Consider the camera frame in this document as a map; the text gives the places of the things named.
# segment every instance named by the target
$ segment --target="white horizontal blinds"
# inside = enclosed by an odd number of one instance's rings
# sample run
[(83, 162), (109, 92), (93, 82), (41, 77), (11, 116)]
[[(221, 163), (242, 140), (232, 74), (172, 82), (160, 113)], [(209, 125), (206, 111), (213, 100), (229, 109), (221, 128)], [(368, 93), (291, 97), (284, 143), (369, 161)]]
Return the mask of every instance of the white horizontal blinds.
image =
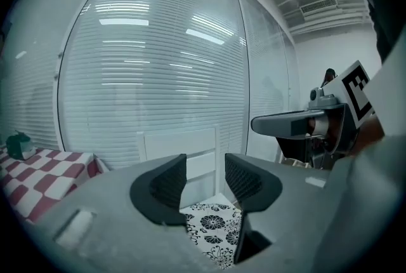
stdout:
[(57, 149), (53, 82), (62, 39), (82, 0), (18, 0), (10, 13), (1, 83), (5, 141), (15, 130)]
[[(289, 110), (289, 82), (282, 35), (277, 22), (257, 0), (240, 0), (247, 33), (250, 120)], [(247, 155), (275, 160), (275, 138), (249, 128)]]
[(294, 46), (285, 33), (283, 33), (283, 37), (287, 61), (287, 70), (289, 72), (289, 110), (299, 110), (300, 83), (299, 83), (298, 59), (296, 58)]
[(237, 0), (89, 0), (62, 62), (66, 149), (119, 168), (139, 162), (139, 131), (219, 124), (221, 152), (241, 152), (242, 41)]

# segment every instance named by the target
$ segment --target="black and white floral pattern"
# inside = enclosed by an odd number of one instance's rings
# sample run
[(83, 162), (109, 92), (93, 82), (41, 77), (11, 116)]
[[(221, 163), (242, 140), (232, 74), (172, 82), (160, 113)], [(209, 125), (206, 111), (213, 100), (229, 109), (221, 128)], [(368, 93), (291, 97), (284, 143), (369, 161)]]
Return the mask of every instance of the black and white floral pattern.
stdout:
[(239, 242), (239, 230), (233, 230), (226, 236), (226, 240), (231, 245), (236, 245)]
[(220, 246), (215, 246), (210, 249), (210, 251), (204, 252), (214, 263), (220, 266), (222, 269), (227, 269), (234, 266), (234, 251), (230, 248), (221, 248)]
[(219, 244), (223, 242), (223, 240), (217, 236), (204, 236), (204, 240), (211, 244)]
[(200, 220), (203, 228), (214, 230), (223, 228), (225, 226), (225, 221), (218, 215), (206, 215)]
[(187, 232), (201, 252), (222, 269), (233, 267), (239, 240), (241, 211), (230, 204), (194, 204), (181, 212)]

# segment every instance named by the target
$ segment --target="table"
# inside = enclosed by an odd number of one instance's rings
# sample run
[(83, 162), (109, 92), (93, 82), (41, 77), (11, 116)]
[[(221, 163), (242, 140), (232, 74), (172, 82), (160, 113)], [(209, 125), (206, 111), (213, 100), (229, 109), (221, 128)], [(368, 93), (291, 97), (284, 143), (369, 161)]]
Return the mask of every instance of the table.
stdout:
[(37, 149), (31, 158), (10, 158), (0, 147), (0, 184), (17, 217), (35, 223), (67, 194), (108, 171), (93, 153)]

